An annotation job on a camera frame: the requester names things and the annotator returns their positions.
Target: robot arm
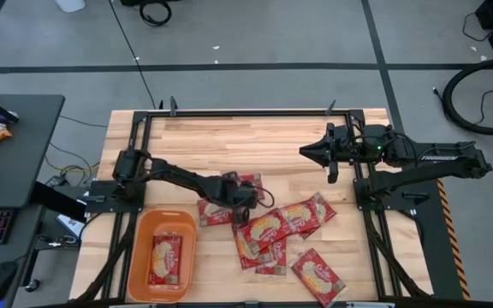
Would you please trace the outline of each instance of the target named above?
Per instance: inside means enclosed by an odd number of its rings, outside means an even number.
[[[150,169],[144,169],[146,162]],[[221,207],[230,208],[234,213],[234,223],[247,222],[249,210],[256,208],[258,193],[252,183],[222,176],[201,176],[189,172],[163,159],[153,158],[146,151],[126,150],[119,153],[113,178],[117,181],[127,198],[133,198],[134,183],[148,181],[167,181],[179,187],[195,191],[201,198]]]
[[[300,154],[323,167],[329,167],[329,183],[338,177],[337,164],[387,163],[392,167],[417,168],[397,173],[377,171],[365,179],[366,194],[378,198],[397,187],[445,176],[479,179],[492,170],[473,142],[417,143],[391,126],[367,125],[362,135],[349,137],[345,126],[327,124],[324,137],[300,148]]]

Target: hose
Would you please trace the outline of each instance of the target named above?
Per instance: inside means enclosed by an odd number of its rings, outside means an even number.
[[[454,76],[454,78],[452,78],[452,80],[450,80],[443,92],[443,111],[451,121],[467,131],[485,135],[493,135],[493,127],[482,127],[478,124],[470,123],[456,111],[454,105],[452,104],[452,92],[456,86],[458,86],[460,81],[481,69],[493,69],[493,60],[473,64],[471,67],[460,71],[456,76]]]

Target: white object on floor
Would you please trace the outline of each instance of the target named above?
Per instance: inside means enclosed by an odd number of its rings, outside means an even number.
[[[61,10],[72,13],[85,8],[85,0],[55,0]]]

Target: black metal frame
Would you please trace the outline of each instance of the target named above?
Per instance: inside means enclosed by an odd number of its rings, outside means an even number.
[[[170,112],[168,111],[136,111],[133,116],[133,124],[131,128],[131,133],[128,141],[128,149],[134,149],[136,146],[136,139],[138,136],[138,130],[140,127],[140,123],[144,122],[144,132],[142,135],[142,144],[140,149],[147,150],[147,146],[150,138],[151,131],[151,123],[155,118],[161,117],[218,117],[218,116],[343,116],[347,130],[350,134],[354,134],[354,125],[353,122],[357,121],[359,128],[363,129],[365,123],[365,117],[363,110],[176,110],[173,108]],[[369,164],[369,172],[374,172],[373,164]],[[363,172],[359,163],[355,163],[353,165],[355,170],[355,176],[357,179],[363,178]],[[369,234],[372,230],[375,230],[375,225],[372,220],[371,211],[366,209],[363,210],[362,213],[365,220],[365,228],[367,234]],[[383,255],[388,259],[391,257],[391,260],[388,260],[389,273],[391,277],[391,285],[393,288],[394,296],[402,296],[401,292],[401,283],[399,279],[399,275],[405,275],[406,272],[402,269],[399,263],[393,257],[393,248],[389,236],[389,227],[387,223],[387,219],[383,210],[376,212],[377,219],[380,226],[380,242],[377,245],[374,240],[368,236],[368,246],[371,255],[372,269],[374,273],[374,280],[376,283],[377,295],[378,298],[383,298],[386,296],[385,286],[383,284],[383,274],[382,267],[380,264],[380,260],[378,257],[378,248],[380,252],[383,252]],[[137,213],[130,214],[131,220],[133,223],[136,223],[138,218]],[[120,232],[122,228],[122,213],[116,213],[116,219],[114,222],[113,234],[110,242],[110,255],[116,249],[116,244],[120,238]],[[133,243],[129,245],[124,254],[124,259],[122,263],[122,274],[119,281],[119,299],[124,299],[126,294],[126,288],[128,283],[128,272],[130,268],[130,261],[132,258],[132,249]],[[107,280],[103,287],[102,299],[107,299],[110,296],[110,287],[112,282],[112,275],[107,277]],[[231,303],[221,303],[219,305],[229,306]],[[294,305],[294,303],[272,303],[272,305],[280,305],[282,306],[290,306]],[[310,303],[313,306],[318,306],[318,303],[312,302]]]

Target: desk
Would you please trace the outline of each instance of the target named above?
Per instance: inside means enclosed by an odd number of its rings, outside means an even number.
[[[60,95],[0,95],[0,105],[21,118],[9,127],[13,138],[0,141],[0,206],[20,208],[7,244],[0,245],[0,263],[33,251],[44,209],[29,204],[39,168],[64,103]],[[10,307],[16,289],[32,265],[31,255],[18,261],[18,272],[1,308]]]
[[[368,109],[364,114],[366,124],[389,124],[384,109]],[[348,285],[349,290],[341,300],[377,299],[365,226],[353,194],[353,167],[340,163],[338,182],[328,184],[325,171],[298,154],[300,146],[322,138],[327,122],[344,124],[343,116],[320,115],[158,117],[151,123],[148,151],[154,157],[201,175],[220,175],[231,170],[261,172],[264,187],[275,195],[277,206],[305,200],[321,192],[337,215],[304,242],[289,237],[288,260],[313,247]],[[98,171],[100,180],[111,179],[117,155],[128,145],[132,118],[133,111],[112,113]],[[137,144],[141,137],[139,132]],[[377,167],[390,169],[384,165]],[[151,181],[147,183],[145,211],[184,210],[198,220],[198,199],[194,192]],[[258,207],[251,216],[260,216],[266,211]],[[395,256],[418,285],[432,293],[415,223],[392,211],[387,212],[387,219]],[[114,214],[103,214],[87,227],[70,298],[83,293],[104,265],[113,222]],[[384,284],[389,291],[387,266],[383,258],[380,260]],[[193,285],[184,302],[315,300],[290,270],[283,279],[243,272],[229,225],[198,228],[193,268]],[[121,266],[117,264],[110,297],[117,295],[120,272]]]

